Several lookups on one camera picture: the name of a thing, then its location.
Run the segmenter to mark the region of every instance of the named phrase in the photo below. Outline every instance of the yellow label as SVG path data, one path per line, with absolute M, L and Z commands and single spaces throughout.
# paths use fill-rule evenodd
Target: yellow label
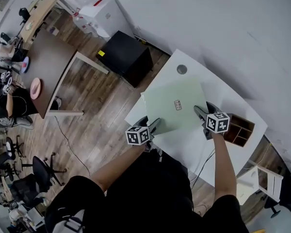
M 100 56 L 105 55 L 105 53 L 104 53 L 103 51 L 101 51 L 101 50 L 98 52 L 98 54 L 99 54 Z

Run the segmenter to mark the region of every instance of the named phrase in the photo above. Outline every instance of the pink round plate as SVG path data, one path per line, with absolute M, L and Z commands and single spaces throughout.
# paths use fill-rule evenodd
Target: pink round plate
M 39 78 L 35 78 L 30 86 L 30 97 L 31 99 L 37 99 L 41 93 L 41 81 Z

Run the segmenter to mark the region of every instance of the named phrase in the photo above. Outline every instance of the gray circular hole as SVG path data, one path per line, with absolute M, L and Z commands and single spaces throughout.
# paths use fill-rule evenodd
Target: gray circular hole
M 188 68 L 185 65 L 177 66 L 177 72 L 179 74 L 186 74 L 187 71 L 188 71 Z

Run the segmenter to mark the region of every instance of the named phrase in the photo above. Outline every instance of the white desk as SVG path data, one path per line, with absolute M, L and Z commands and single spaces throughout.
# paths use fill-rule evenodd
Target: white desk
M 186 74 L 178 74 L 178 65 L 185 65 L 188 68 Z M 148 89 L 160 87 L 167 83 L 176 82 L 190 75 L 198 75 L 206 101 L 218 106 L 226 113 L 234 113 L 253 123 L 255 128 L 245 146 L 239 147 L 226 142 L 230 158 L 233 163 L 236 175 L 248 161 L 258 143 L 262 139 L 267 125 L 263 119 L 249 106 L 249 104 L 239 96 L 232 88 L 201 65 L 196 60 L 176 50 L 164 67 L 149 85 Z M 133 125 L 140 118 L 146 116 L 146 108 L 142 99 L 139 99 L 132 110 L 125 118 L 126 122 Z M 162 148 L 170 156 L 179 160 L 184 166 L 196 175 L 199 174 L 204 162 L 214 149 L 213 140 L 207 141 L 202 127 L 192 132 L 173 131 L 168 134 L 155 136 L 154 144 Z M 215 156 L 205 164 L 200 177 L 214 186 Z

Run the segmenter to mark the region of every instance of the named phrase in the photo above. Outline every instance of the black box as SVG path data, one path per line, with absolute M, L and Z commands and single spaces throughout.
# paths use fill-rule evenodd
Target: black box
M 149 48 L 121 31 L 116 32 L 96 56 L 133 87 L 153 68 Z

